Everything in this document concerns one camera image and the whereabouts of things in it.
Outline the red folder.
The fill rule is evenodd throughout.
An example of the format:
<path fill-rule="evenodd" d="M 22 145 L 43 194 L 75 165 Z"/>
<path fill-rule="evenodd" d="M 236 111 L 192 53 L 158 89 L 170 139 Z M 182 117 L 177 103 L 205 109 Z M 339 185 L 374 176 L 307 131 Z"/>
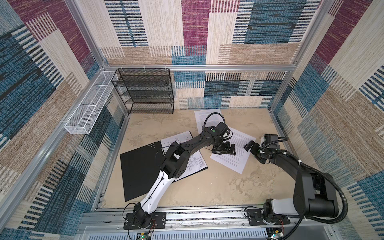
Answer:
<path fill-rule="evenodd" d="M 158 141 L 120 155 L 125 202 L 149 192 L 169 146 Z"/>

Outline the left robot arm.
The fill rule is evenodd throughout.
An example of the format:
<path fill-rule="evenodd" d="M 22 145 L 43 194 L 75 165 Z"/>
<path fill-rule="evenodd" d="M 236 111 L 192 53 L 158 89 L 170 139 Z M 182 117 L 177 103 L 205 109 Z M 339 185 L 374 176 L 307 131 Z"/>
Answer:
<path fill-rule="evenodd" d="M 155 183 L 144 199 L 135 204 L 131 223 L 137 221 L 142 229 L 150 226 L 153 222 L 152 213 L 157 209 L 162 196 L 171 183 L 184 174 L 190 157 L 200 149 L 213 146 L 213 154 L 236 155 L 235 144 L 229 142 L 232 135 L 224 116 L 213 112 L 206 117 L 198 136 L 187 142 L 171 143 L 165 156 L 161 158 L 161 168 Z"/>

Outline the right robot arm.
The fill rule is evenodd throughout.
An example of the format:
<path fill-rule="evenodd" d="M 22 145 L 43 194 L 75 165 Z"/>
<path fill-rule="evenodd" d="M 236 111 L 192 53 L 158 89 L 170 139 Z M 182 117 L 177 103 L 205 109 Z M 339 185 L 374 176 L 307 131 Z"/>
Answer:
<path fill-rule="evenodd" d="M 295 181 L 294 193 L 288 199 L 267 199 L 261 210 L 266 224 L 280 217 L 309 219 L 323 224 L 336 224 L 345 219 L 349 206 L 342 189 L 328 173 L 315 169 L 294 154 L 280 148 L 288 137 L 266 134 L 262 142 L 249 141 L 244 149 L 261 163 L 273 164 Z"/>

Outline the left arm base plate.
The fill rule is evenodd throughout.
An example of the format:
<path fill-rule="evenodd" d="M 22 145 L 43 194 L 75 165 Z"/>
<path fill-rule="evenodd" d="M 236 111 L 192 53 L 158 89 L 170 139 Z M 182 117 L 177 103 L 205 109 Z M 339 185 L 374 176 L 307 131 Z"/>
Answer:
<path fill-rule="evenodd" d="M 134 213 L 127 213 L 125 215 L 124 230 L 164 229 L 166 220 L 166 212 L 154 212 L 145 217 Z"/>

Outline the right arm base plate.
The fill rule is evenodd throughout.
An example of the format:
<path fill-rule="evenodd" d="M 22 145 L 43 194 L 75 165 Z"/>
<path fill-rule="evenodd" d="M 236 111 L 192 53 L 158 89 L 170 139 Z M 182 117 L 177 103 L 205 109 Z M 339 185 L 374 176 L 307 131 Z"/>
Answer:
<path fill-rule="evenodd" d="M 266 218 L 263 217 L 260 208 L 248 206 L 244 209 L 243 214 L 249 221 L 250 226 L 267 226 L 267 225 L 289 225 L 291 221 L 287 216 L 272 214 Z"/>

